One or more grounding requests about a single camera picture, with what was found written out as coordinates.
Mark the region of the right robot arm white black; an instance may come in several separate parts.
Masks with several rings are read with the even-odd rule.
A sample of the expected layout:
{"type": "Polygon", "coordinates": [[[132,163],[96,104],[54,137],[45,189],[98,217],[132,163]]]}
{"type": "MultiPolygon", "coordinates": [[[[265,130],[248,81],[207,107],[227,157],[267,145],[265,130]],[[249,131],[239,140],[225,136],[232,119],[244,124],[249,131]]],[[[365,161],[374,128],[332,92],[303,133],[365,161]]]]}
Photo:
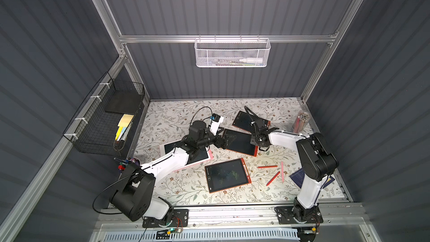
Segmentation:
{"type": "Polygon", "coordinates": [[[324,136],[321,133],[303,136],[269,128],[260,118],[253,120],[250,127],[251,143],[255,146],[282,146],[298,152],[305,174],[300,192],[293,203],[292,214],[296,222],[301,224],[311,218],[317,219],[318,200],[323,186],[339,166],[324,136]]]}

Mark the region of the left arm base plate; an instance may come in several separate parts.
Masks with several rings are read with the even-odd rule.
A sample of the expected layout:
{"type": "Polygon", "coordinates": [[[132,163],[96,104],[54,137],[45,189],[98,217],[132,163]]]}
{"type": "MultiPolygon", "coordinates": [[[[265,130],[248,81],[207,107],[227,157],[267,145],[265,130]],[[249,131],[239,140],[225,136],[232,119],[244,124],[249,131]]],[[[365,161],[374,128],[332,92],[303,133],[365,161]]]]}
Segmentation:
{"type": "Polygon", "coordinates": [[[164,218],[158,220],[153,217],[143,217],[143,228],[157,228],[157,227],[187,227],[189,220],[188,209],[173,209],[169,211],[164,218]]]}

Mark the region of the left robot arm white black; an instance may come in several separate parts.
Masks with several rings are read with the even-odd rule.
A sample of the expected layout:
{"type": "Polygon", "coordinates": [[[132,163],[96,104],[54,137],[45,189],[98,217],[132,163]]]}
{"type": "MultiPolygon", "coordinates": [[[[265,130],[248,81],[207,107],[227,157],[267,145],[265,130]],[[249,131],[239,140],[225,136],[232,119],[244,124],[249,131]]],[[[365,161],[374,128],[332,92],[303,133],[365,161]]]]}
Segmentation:
{"type": "Polygon", "coordinates": [[[203,121],[193,122],[189,133],[161,158],[142,165],[128,164],[122,178],[113,184],[109,202],[133,222],[148,217],[167,225],[173,218],[174,206],[153,196],[155,185],[173,171],[184,168],[199,150],[207,151],[210,145],[227,149],[235,139],[231,134],[224,137],[218,125],[208,127],[203,121]]]}

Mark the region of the red tablet front with scribbles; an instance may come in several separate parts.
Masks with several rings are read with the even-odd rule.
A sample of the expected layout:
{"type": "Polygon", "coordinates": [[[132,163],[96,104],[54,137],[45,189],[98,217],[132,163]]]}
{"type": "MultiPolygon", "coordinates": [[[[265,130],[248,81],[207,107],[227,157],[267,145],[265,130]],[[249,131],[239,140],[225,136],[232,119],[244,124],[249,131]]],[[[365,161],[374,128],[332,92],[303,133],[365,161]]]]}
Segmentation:
{"type": "Polygon", "coordinates": [[[204,170],[209,193],[252,183],[244,158],[207,165],[204,170]]]}

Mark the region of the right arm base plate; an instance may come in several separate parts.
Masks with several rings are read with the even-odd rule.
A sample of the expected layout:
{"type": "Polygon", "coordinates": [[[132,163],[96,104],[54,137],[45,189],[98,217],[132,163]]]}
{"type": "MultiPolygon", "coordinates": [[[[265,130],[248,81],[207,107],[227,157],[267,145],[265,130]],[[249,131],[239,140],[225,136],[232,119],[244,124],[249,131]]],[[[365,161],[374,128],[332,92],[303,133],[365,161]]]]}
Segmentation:
{"type": "Polygon", "coordinates": [[[274,208],[279,224],[322,224],[324,219],[319,206],[304,209],[300,205],[274,208]]]}

